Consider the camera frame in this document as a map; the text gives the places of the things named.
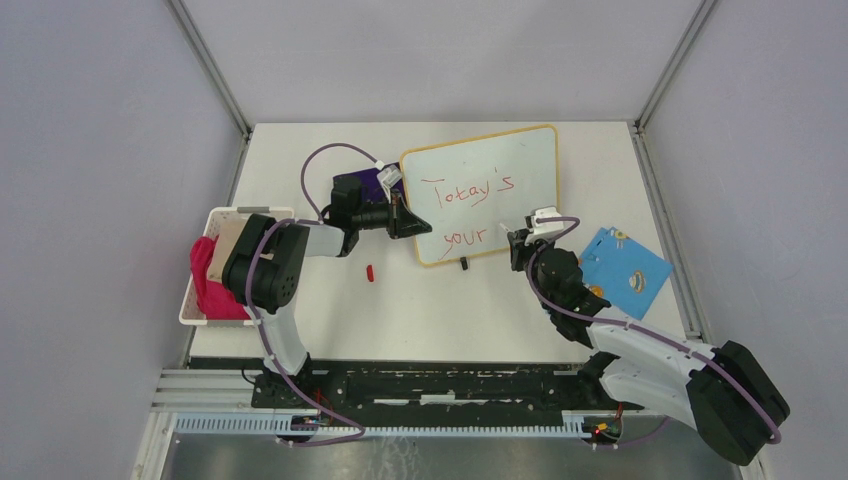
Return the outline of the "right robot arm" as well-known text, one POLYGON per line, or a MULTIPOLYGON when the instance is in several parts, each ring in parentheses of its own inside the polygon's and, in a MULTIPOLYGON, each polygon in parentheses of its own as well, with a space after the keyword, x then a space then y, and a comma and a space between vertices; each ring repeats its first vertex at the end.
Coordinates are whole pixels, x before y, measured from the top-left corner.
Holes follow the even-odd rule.
POLYGON ((601 317, 609 302, 584 283, 576 254, 555 245, 567 232, 536 226, 509 231, 506 239, 511 269, 526 276, 557 333, 593 352, 577 382, 585 405, 646 407, 687 425, 740 466, 782 442, 790 406, 746 346, 714 346, 641 321, 601 317))

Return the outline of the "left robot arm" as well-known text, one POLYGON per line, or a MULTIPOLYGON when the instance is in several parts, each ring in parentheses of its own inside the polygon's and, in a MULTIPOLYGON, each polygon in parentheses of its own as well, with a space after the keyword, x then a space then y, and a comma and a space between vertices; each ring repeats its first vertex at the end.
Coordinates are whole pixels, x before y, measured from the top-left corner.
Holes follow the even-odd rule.
POLYGON ((382 200, 370 202, 361 180, 353 175, 333 181, 330 203, 319 216, 319 221, 312 221, 250 215, 222 271, 224 288, 258 328, 265 367, 281 375, 276 394, 295 408, 306 405, 314 394, 313 379, 301 372, 311 358, 298 333, 293 306, 304 261, 348 256, 362 230, 383 230, 391 239, 433 231, 410 210, 399 190, 390 188, 382 200))

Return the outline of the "yellow framed whiteboard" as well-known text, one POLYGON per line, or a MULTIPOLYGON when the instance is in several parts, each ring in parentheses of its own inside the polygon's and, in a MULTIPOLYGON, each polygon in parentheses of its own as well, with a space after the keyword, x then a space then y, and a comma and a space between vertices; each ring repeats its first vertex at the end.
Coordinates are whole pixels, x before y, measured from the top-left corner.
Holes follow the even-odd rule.
POLYGON ((507 249, 504 223, 560 204, 559 136, 536 125, 406 151, 406 204, 433 231, 415 236, 425 267, 507 249))

